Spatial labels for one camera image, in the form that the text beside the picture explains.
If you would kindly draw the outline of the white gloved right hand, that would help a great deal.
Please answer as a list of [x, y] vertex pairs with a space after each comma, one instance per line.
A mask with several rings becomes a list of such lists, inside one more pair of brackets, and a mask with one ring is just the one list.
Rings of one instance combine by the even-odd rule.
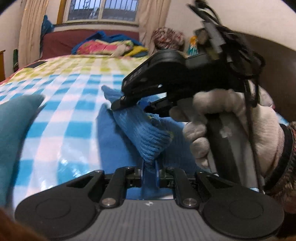
[[[243, 94], [232, 89], [214, 89], [199, 92], [193, 98], [184, 99], [169, 111], [170, 117], [185, 122], [183, 135], [190, 143], [190, 151], [197, 164], [208, 166], [210, 144], [205, 137], [206, 114], [234, 113], [245, 131], [248, 131], [246, 105]], [[251, 109], [254, 144], [261, 175], [269, 179], [283, 153], [285, 136], [278, 123], [276, 112], [270, 106], [257, 105]]]

